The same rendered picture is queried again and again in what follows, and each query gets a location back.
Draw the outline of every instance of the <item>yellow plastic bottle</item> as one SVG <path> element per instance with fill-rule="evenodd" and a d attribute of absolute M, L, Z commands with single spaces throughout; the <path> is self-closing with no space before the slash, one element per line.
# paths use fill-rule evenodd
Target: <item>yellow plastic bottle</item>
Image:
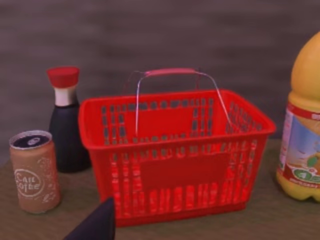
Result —
<path fill-rule="evenodd" d="M 298 54 L 291 88 L 277 181 L 294 199 L 320 202 L 320 32 Z"/>

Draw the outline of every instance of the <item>coffee can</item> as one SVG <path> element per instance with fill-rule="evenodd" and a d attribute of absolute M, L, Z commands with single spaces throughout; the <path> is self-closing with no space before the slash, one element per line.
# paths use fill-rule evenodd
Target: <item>coffee can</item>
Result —
<path fill-rule="evenodd" d="M 47 131 L 21 132 L 9 140 L 19 206 L 41 214 L 61 201 L 55 145 Z"/>

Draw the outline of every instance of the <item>basket handle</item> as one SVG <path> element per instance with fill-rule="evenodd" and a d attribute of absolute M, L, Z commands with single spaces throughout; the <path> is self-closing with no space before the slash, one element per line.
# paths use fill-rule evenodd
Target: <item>basket handle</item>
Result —
<path fill-rule="evenodd" d="M 135 134 L 138 135 L 138 122 L 139 122 L 139 95 L 140 95 L 140 85 L 142 80 L 149 78 L 149 77 L 156 77 L 156 76 L 164 76 L 164 75 L 177 75 L 177 74 L 193 74 L 193 75 L 198 75 L 198 76 L 204 76 L 209 78 L 215 89 L 216 92 L 218 94 L 219 97 L 219 101 L 221 103 L 221 106 L 223 108 L 225 117 L 227 119 L 227 121 L 229 122 L 230 125 L 232 125 L 228 112 L 227 112 L 227 108 L 226 105 L 222 99 L 221 93 L 218 89 L 218 86 L 216 84 L 216 81 L 208 74 L 204 73 L 204 72 L 200 72 L 197 71 L 193 68 L 163 68 L 163 69 L 157 69 L 157 70 L 150 70 L 150 71 L 146 71 L 146 72 L 139 72 L 142 74 L 142 77 L 139 79 L 139 82 L 137 84 L 137 88 L 136 88 L 136 108 L 135 108 Z"/>

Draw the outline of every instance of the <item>can rim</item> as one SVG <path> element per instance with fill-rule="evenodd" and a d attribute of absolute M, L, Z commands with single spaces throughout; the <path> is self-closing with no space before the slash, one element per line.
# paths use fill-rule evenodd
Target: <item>can rim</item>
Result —
<path fill-rule="evenodd" d="M 46 142 L 44 142 L 44 143 L 42 143 L 42 144 L 40 144 L 40 145 L 31 146 L 31 147 L 18 147 L 18 146 L 14 146 L 14 143 L 15 143 L 17 140 L 22 139 L 22 138 L 25 138 L 25 137 L 32 136 L 32 135 L 41 135 L 41 136 L 47 137 L 47 138 L 48 138 L 48 141 L 46 141 Z M 52 135 L 51 135 L 50 132 L 43 131 L 43 130 L 29 130 L 29 131 L 20 132 L 20 133 L 14 135 L 13 137 L 11 137 L 11 138 L 9 139 L 9 145 L 10 145 L 11 148 L 16 149 L 16 150 L 32 150 L 32 149 L 41 148 L 41 147 L 43 147 L 44 145 L 49 144 L 51 141 L 52 141 Z"/>

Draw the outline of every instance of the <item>brown tabletop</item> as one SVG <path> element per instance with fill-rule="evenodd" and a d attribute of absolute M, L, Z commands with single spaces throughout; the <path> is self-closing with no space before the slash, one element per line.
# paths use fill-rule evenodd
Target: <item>brown tabletop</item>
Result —
<path fill-rule="evenodd" d="M 243 211 L 118 228 L 116 240 L 303 240 L 317 238 L 320 206 L 285 196 L 274 180 L 279 140 L 267 144 L 254 192 Z M 61 240 L 99 204 L 92 170 L 60 174 L 63 201 L 31 215 L 18 207 L 12 165 L 0 168 L 0 240 Z"/>

